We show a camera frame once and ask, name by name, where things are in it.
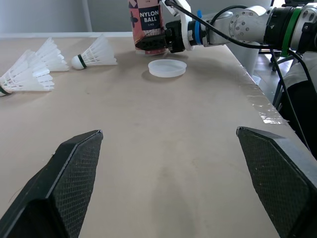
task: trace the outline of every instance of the textured black surface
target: textured black surface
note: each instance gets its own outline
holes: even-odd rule
[[[93,192],[103,133],[62,143],[0,220],[0,238],[76,238]]]
[[[53,191],[56,208],[70,238],[79,236],[85,219],[94,188],[100,145],[99,138],[81,144]]]
[[[314,237],[316,187],[275,142],[286,139],[249,128],[239,128],[237,134],[253,186],[280,237]],[[285,144],[296,152],[292,144]]]
[[[246,137],[241,146],[253,186],[278,230],[287,238],[309,198],[309,188],[272,144],[262,138]]]

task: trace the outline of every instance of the shuttlecock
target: shuttlecock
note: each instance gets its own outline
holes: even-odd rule
[[[101,35],[84,53],[75,56],[71,64],[81,70],[92,65],[116,65],[117,60],[108,40]]]
[[[42,62],[44,62],[47,68],[52,71],[69,71],[64,56],[60,54],[60,50],[57,48],[57,45],[54,43],[52,38],[48,38],[47,41],[40,47],[36,52]]]
[[[13,92],[51,91],[54,83],[49,73],[35,52],[28,50],[0,78],[0,97]]]

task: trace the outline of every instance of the floor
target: floor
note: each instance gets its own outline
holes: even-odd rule
[[[254,75],[261,78],[260,81],[255,80],[270,102],[273,101],[279,77],[277,72],[272,71],[272,63],[270,63],[271,55],[259,55],[255,67]],[[281,72],[285,75],[291,67],[292,61],[288,61],[279,65]]]

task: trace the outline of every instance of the white tabletop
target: white tabletop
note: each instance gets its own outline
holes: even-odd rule
[[[55,39],[68,60],[93,40]],[[44,41],[2,39],[0,73]],[[52,73],[50,93],[0,98],[0,215],[60,143],[102,129],[81,237],[277,238],[235,131],[268,130],[305,147],[228,48],[143,57],[129,37],[109,41],[118,66]],[[186,73],[151,76],[148,63],[161,58],[186,62]]]

